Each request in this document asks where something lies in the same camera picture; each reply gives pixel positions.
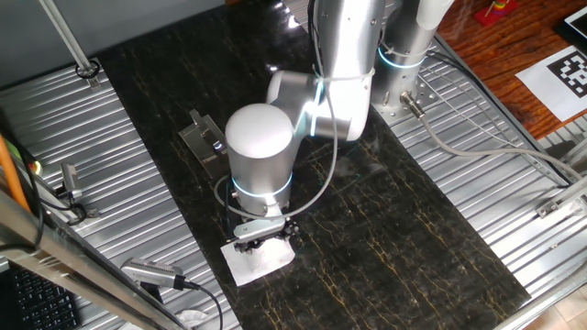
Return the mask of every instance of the silver cylinder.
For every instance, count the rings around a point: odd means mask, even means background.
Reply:
[[[422,61],[452,2],[403,1],[389,15],[377,49],[371,88],[371,102],[379,110],[401,107],[400,95],[415,89]]]
[[[286,206],[299,147],[289,116],[273,105],[248,105],[230,117],[226,134],[240,206],[255,215]]]

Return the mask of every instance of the metal clamp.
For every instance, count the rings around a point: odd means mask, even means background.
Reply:
[[[227,141],[210,115],[202,117],[192,110],[190,116],[194,123],[183,129],[180,137],[210,178],[217,180],[229,172]]]
[[[577,199],[587,194],[587,177],[576,181],[569,186],[564,192],[554,196],[548,202],[540,205],[536,212],[541,218],[561,209],[563,206],[575,202]]]

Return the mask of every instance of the metal plate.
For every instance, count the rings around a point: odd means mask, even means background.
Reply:
[[[87,207],[76,231],[118,267],[130,257],[182,268],[220,301],[225,329],[240,325],[183,220],[124,106],[104,72],[90,89],[73,67],[0,93],[0,105],[20,141],[43,165],[43,179],[61,185],[60,163],[75,164]],[[161,289],[173,313],[194,308],[211,315],[200,329],[218,329],[216,305],[200,291]],[[116,329],[124,320],[78,298],[83,329]]]

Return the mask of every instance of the metal frame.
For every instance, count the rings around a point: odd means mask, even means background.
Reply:
[[[34,215],[22,209],[4,192],[0,192],[0,214],[3,215],[0,217],[1,242],[32,245],[39,221]],[[83,240],[69,227],[60,222],[52,225],[56,228],[48,225],[44,227],[38,251],[28,254],[20,250],[8,250],[3,254],[11,261],[143,329],[185,329],[175,316],[132,280],[127,279],[124,283],[90,258],[83,251],[86,248],[83,247]]]
[[[94,73],[95,70],[99,70],[99,67],[96,68],[93,66],[83,53],[80,44],[75,39],[75,36],[65,22],[65,19],[61,15],[53,0],[39,0],[39,2],[43,6],[43,9],[45,9],[45,13],[47,13],[47,16],[51,20],[51,23],[53,23],[55,29],[57,29],[57,32],[59,32],[59,35],[63,39],[65,46],[67,46],[67,49],[70,50],[70,53],[77,62],[77,65],[82,70],[83,74],[91,74]],[[100,81],[98,80],[97,75],[86,79],[86,81],[92,88],[100,86]]]

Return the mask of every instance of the aluminum slat panel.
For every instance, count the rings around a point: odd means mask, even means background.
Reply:
[[[76,231],[115,265],[131,257],[183,269],[221,302],[225,329],[238,320],[220,289],[157,167],[116,92],[102,71],[92,91],[73,68],[0,93],[21,142],[43,164],[43,179],[61,185],[60,163],[76,165],[87,207],[100,210]],[[161,290],[170,311],[194,308],[209,314],[200,329],[217,329],[214,302],[201,291]],[[124,321],[78,297],[83,329],[116,329]]]
[[[490,104],[464,74],[427,59],[420,76],[478,126],[518,147],[532,148],[518,136],[508,117]],[[441,100],[426,109],[426,117],[438,136],[453,148],[505,147],[503,141],[489,136]],[[526,159],[519,155],[449,155],[412,116],[400,121],[386,119],[410,154],[533,297],[587,258],[585,227],[570,225],[582,224],[579,216],[567,215],[564,220],[537,216],[536,208],[560,189]],[[551,172],[545,167],[541,170]]]

